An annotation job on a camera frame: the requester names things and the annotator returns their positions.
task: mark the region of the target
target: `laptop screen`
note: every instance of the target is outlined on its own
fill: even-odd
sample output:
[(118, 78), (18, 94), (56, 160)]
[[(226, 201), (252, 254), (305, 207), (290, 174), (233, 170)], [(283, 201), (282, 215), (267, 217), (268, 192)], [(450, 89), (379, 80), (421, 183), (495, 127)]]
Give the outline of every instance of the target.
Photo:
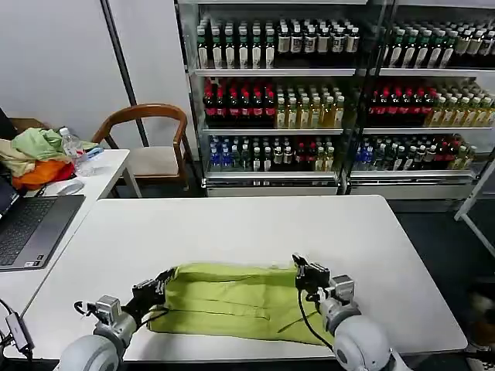
[(19, 198), (15, 189), (0, 176), (0, 218), (4, 216)]

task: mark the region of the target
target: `bottle cap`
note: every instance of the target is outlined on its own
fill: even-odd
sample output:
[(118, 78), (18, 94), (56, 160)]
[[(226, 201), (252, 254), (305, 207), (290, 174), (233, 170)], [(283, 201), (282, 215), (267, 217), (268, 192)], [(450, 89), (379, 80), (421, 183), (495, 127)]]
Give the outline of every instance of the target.
[(70, 131), (69, 131), (69, 129), (68, 129), (68, 128), (61, 128), (61, 129), (59, 130), (59, 134), (60, 134), (60, 135), (62, 135), (62, 136), (64, 136), (64, 135), (69, 135), (69, 134), (70, 134)]

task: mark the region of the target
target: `white desk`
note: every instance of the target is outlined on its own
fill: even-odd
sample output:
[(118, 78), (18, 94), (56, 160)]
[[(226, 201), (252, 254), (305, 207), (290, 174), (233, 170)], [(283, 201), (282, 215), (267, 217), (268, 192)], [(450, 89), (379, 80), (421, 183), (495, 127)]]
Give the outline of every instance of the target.
[[(44, 279), (76, 233), (84, 217), (99, 198), (108, 195), (117, 179), (126, 171), (128, 155), (128, 149), (104, 151), (94, 160), (91, 160), (95, 167), (95, 175), (78, 177), (84, 183), (84, 187), (77, 194), (83, 194), (86, 198), (68, 226), (58, 247), (53, 252), (48, 264), (43, 269), (0, 272), (0, 298), (19, 314), (27, 309)], [(60, 184), (53, 183), (46, 188), (44, 196), (54, 196), (59, 189)], [(6, 330), (5, 321), (0, 321), (0, 328)]]
[[(103, 199), (81, 224), (30, 305), (34, 357), (58, 359), (93, 318), (73, 303), (109, 294), (126, 303), (131, 287), (191, 261), (267, 266), (308, 254), (356, 281), (362, 311), (381, 323), (399, 352), (448, 352), (464, 334), (381, 196), (212, 199)], [(10, 347), (7, 356), (15, 356)], [(327, 357), (290, 342), (171, 335), (141, 328), (126, 360), (204, 361)]]

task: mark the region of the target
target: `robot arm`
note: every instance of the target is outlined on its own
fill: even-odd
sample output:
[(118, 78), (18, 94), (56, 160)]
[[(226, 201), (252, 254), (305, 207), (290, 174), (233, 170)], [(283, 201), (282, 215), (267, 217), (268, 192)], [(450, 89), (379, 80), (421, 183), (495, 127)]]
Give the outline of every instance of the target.
[(384, 331), (376, 322), (361, 314), (354, 297), (354, 281), (346, 275), (330, 277), (328, 268), (308, 263), (294, 254), (298, 268), (295, 286), (299, 291), (299, 307), (309, 329), (321, 339), (307, 322), (300, 301), (302, 290), (306, 300), (316, 304), (323, 317), (323, 328), (334, 337), (333, 351), (339, 364), (347, 371), (410, 370), (388, 342)]
[[(155, 280), (146, 280), (132, 288), (133, 298), (121, 308), (120, 301), (111, 296), (103, 296), (96, 303), (88, 303), (83, 311), (82, 302), (74, 304), (83, 315), (95, 315), (98, 323), (93, 335), (86, 335), (72, 342), (64, 349), (59, 371), (115, 371), (122, 362), (125, 350), (131, 343), (132, 335), (147, 321), (142, 319), (155, 305), (163, 305), (166, 282), (174, 270), (161, 273)], [(153, 318), (164, 315), (166, 308)]]

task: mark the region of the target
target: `green fabric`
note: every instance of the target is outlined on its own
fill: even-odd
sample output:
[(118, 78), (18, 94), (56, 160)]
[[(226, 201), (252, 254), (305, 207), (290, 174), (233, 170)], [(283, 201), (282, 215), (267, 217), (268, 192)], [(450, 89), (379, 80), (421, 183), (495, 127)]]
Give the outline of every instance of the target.
[[(150, 322), (154, 332), (225, 335), (322, 345), (304, 324), (294, 287), (295, 268), (187, 264), (166, 285), (170, 312)], [(321, 316), (302, 294), (311, 326), (327, 341)]]
[[(82, 144), (85, 150), (97, 146), (89, 141), (82, 141)], [(53, 129), (28, 128), (12, 140), (12, 148), (39, 161), (70, 161), (63, 153), (62, 137)]]

